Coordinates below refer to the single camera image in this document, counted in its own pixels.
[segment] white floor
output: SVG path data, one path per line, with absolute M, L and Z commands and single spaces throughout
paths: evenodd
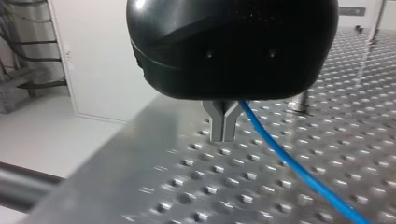
M 68 177 L 121 127 L 76 117 L 68 96 L 46 96 L 0 115 L 0 161 Z M 23 217 L 0 207 L 0 224 Z

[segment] metal rod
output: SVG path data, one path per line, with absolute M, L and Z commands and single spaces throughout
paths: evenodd
M 296 112 L 305 112 L 308 108 L 308 91 L 304 91 L 293 97 L 289 103 L 289 109 Z
M 387 0 L 379 0 L 379 6 L 376 8 L 375 17 L 373 20 L 370 34 L 368 36 L 369 42 L 373 42 L 376 38 L 376 34 L 378 33 L 379 25 L 381 24 L 382 17 L 384 15 L 384 9 L 385 9 L 386 4 L 387 4 Z
M 0 162 L 0 205 L 27 213 L 62 180 L 58 176 Z

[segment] blue cable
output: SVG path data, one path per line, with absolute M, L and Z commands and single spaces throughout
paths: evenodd
M 285 161 L 288 166 L 294 170 L 295 173 L 305 181 L 311 188 L 313 188 L 318 194 L 325 198 L 335 208 L 340 210 L 346 217 L 349 218 L 353 223 L 368 224 L 370 223 L 365 217 L 363 217 L 358 211 L 352 206 L 344 202 L 341 198 L 335 195 L 330 189 L 326 188 L 319 180 L 312 176 L 305 168 L 300 165 L 291 155 L 289 155 L 285 149 L 280 146 L 271 135 L 265 131 L 264 127 L 260 124 L 253 111 L 250 109 L 245 101 L 239 101 L 239 104 L 244 108 L 245 113 L 250 118 L 251 123 L 256 128 L 257 132 L 262 136 L 264 141 L 270 146 L 277 155 Z

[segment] white wall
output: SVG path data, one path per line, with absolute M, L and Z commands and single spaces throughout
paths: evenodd
M 364 17 L 340 16 L 339 25 L 345 27 L 370 27 L 375 14 L 375 4 L 378 0 L 339 0 L 340 7 L 365 7 L 366 14 Z
M 136 64 L 126 25 L 126 0 L 49 2 L 77 113 L 131 119 L 157 92 Z
M 382 18 L 380 29 L 396 30 L 396 1 L 387 2 L 384 10 L 384 17 Z
M 340 7 L 366 8 L 364 17 L 340 16 L 339 26 L 354 27 L 360 25 L 363 28 L 372 27 L 373 19 L 380 7 L 380 3 L 380 0 L 339 0 L 338 5 Z M 388 0 L 380 29 L 396 30 L 396 1 Z

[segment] black plastic housing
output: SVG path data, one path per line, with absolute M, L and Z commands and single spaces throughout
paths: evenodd
M 157 91 L 270 100 L 308 89 L 332 45 L 336 0 L 129 0 L 134 55 Z

